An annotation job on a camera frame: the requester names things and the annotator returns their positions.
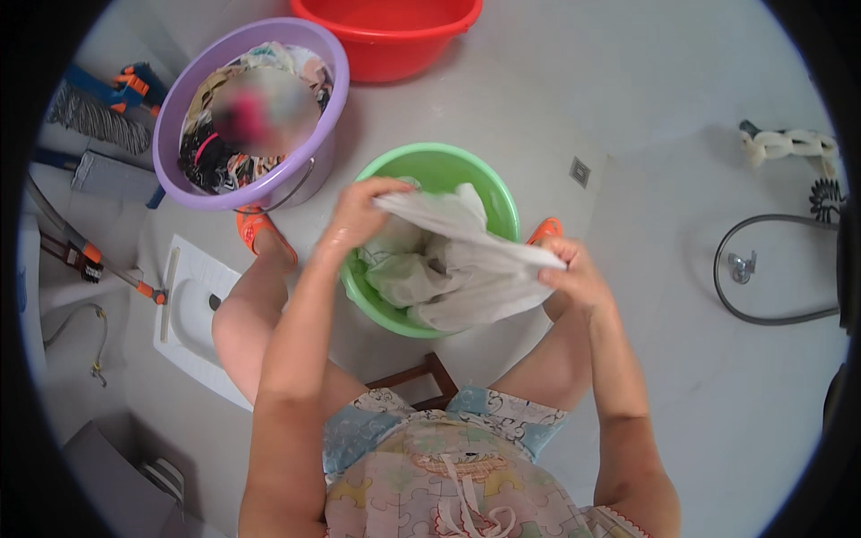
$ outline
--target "wooden stool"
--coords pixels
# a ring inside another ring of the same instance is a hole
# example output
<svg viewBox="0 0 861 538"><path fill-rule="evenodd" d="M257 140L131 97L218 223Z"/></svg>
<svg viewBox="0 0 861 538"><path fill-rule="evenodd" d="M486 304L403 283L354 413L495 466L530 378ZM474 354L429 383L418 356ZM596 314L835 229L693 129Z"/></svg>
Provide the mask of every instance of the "wooden stool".
<svg viewBox="0 0 861 538"><path fill-rule="evenodd" d="M423 402L418 402L413 405L416 411L427 411L429 409L445 409L452 398L457 394L457 385L449 377L449 373L445 371L445 367L439 361L436 353L430 352L424 356L424 364L415 368L404 370L399 374L389 375L381 380L368 383L368 388L391 388L393 386L406 383L423 375L430 374L437 383L439 390L443 393L442 396L427 399Z"/></svg>

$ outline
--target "orange slipper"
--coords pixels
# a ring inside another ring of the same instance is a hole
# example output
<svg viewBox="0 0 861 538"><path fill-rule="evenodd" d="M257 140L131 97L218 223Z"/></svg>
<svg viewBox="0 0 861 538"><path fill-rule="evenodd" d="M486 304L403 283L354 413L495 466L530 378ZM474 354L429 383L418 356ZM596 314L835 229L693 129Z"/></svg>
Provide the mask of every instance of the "orange slipper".
<svg viewBox="0 0 861 538"><path fill-rule="evenodd" d="M559 219L555 217L545 219L532 233L532 237L530 237L530 240L526 244L533 244L538 239L548 235L556 236L557 238L562 237L562 223Z"/></svg>
<svg viewBox="0 0 861 538"><path fill-rule="evenodd" d="M243 211L260 211L260 207L256 206L245 206L242 207ZM259 215L249 215L244 213L236 213L236 228L239 230L239 236L242 238L245 246L248 247L248 250L257 253L254 251L254 238L257 236L257 232L259 232L263 228L268 228L272 232L275 232L278 237L281 239L284 246L287 247L290 256L293 257L293 267L284 271L285 273L289 273L296 267L296 264L299 262L299 257L296 256L296 251L293 250L293 247L290 246L290 243L281 235L277 228L275 228L275 224L272 222L272 219L269 218L269 215L259 214Z"/></svg>

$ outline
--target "woman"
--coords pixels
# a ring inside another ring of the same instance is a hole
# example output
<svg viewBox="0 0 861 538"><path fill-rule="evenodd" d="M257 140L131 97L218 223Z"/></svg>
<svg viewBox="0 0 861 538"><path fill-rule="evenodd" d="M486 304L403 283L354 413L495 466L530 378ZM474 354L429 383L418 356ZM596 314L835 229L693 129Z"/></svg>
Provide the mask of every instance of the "woman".
<svg viewBox="0 0 861 538"><path fill-rule="evenodd" d="M238 216L257 260L216 313L213 336L254 405L239 535L678 536L640 365L579 241L540 241L568 263L539 275L556 290L544 304L550 331L487 389L462 389L447 412L414 412L328 360L338 268L387 220L371 200L411 189L379 177L345 189L283 313L282 275L296 255L268 218ZM533 462L590 385L601 464L595 506L579 509Z"/></svg>

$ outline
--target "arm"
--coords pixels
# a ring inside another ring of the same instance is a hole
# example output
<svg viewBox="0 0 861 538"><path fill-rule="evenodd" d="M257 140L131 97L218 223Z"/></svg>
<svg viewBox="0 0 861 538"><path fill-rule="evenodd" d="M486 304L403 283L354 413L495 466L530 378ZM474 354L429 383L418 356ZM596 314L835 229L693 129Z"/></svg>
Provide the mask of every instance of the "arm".
<svg viewBox="0 0 861 538"><path fill-rule="evenodd" d="M321 454L325 418L319 395L329 354L338 268L353 248L382 228L387 215L374 196L410 190L372 178L341 195L263 355L251 429L251 455L239 512L243 538L322 536L325 482Z"/></svg>
<svg viewBox="0 0 861 538"><path fill-rule="evenodd" d="M592 386L600 424L601 464L595 504L605 504L655 538L678 536L678 496L660 462L649 417L646 382L604 279L579 241L542 241L568 263L539 279L585 312L592 351Z"/></svg>

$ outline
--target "hand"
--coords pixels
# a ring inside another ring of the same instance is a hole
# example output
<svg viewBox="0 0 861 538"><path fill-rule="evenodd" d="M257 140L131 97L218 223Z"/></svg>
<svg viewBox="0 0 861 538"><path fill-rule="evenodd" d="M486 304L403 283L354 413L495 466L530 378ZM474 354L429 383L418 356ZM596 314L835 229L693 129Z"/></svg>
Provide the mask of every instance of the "hand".
<svg viewBox="0 0 861 538"><path fill-rule="evenodd" d="M546 237L537 246L553 252L568 264L567 270L544 268L538 272L538 281L549 288L560 290L572 304L592 314L596 310L615 307L613 293L601 276L585 245L579 239Z"/></svg>
<svg viewBox="0 0 861 538"><path fill-rule="evenodd" d="M367 243L388 221L388 213L374 207L371 200L393 192L410 192L415 187L392 177L369 177L341 191L328 229L320 244L344 254Z"/></svg>

